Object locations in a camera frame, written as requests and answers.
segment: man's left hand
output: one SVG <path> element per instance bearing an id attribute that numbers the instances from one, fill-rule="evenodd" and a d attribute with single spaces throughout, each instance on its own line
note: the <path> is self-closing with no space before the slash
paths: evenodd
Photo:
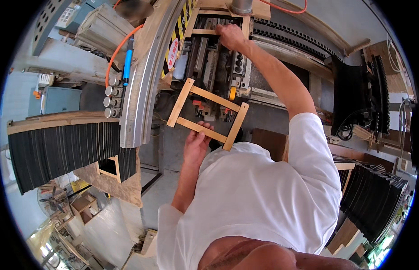
<path id="1" fill-rule="evenodd" d="M 197 124 L 209 128 L 212 131 L 214 130 L 214 127 L 209 123 L 203 123 L 203 121 L 200 121 Z M 207 154 L 208 144 L 210 141 L 211 138 L 205 136 L 203 131 L 199 133 L 194 130 L 190 131 L 190 134 L 185 140 L 184 164 L 200 167 L 205 155 Z"/>

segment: man's right hand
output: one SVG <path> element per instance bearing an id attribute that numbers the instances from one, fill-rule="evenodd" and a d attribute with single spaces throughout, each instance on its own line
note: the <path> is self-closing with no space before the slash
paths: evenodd
<path id="1" fill-rule="evenodd" d="M 244 34 L 238 25 L 217 24 L 216 34 L 221 36 L 220 40 L 223 46 L 231 51 L 238 51 L 242 54 L 245 54 L 246 48 L 248 46 L 248 40 L 245 39 Z"/>

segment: shirt sleeve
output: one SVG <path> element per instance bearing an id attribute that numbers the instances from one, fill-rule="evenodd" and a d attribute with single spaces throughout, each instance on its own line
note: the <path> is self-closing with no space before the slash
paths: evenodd
<path id="1" fill-rule="evenodd" d="M 177 225 L 183 215 L 170 204 L 158 209 L 157 264 L 160 270 L 173 269 Z"/>
<path id="2" fill-rule="evenodd" d="M 288 163 L 304 179 L 315 203 L 337 216 L 342 198 L 340 176 L 321 119 L 309 112 L 295 115 L 289 122 L 288 138 Z"/>

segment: red and white oval sticker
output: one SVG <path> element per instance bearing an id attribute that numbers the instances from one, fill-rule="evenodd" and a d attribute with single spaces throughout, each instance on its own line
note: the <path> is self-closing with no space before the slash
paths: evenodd
<path id="1" fill-rule="evenodd" d="M 172 42 L 171 47 L 169 48 L 169 54 L 168 54 L 168 68 L 171 70 L 174 67 L 175 61 L 177 59 L 177 52 L 178 52 L 178 38 L 175 38 Z"/>

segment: forearm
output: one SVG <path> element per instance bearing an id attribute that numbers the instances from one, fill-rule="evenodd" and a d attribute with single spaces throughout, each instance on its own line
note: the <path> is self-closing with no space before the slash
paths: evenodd
<path id="1" fill-rule="evenodd" d="M 313 99 L 301 80 L 281 61 L 247 40 L 242 52 L 262 73 L 280 101 L 286 105 L 289 119 L 302 112 L 316 114 Z"/>
<path id="2" fill-rule="evenodd" d="M 185 163 L 182 165 L 178 188 L 171 204 L 182 213 L 185 213 L 193 201 L 198 176 L 199 166 Z"/>

